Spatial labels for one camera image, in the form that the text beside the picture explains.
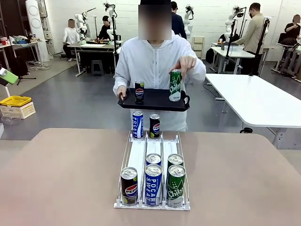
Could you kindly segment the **person's left hand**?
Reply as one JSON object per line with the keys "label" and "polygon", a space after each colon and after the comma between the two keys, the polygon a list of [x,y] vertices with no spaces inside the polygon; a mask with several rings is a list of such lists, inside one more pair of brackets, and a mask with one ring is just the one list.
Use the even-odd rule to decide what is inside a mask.
{"label": "person's left hand", "polygon": [[187,71],[196,65],[197,59],[192,56],[182,56],[174,66],[174,69],[181,70],[182,78],[185,78]]}

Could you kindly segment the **person's right hand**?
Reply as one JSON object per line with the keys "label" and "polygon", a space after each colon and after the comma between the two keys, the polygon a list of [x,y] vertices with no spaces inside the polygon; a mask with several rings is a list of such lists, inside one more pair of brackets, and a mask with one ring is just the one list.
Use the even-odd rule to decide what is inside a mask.
{"label": "person's right hand", "polygon": [[126,91],[127,91],[126,87],[120,85],[117,89],[117,98],[124,101],[125,98],[127,97]]}

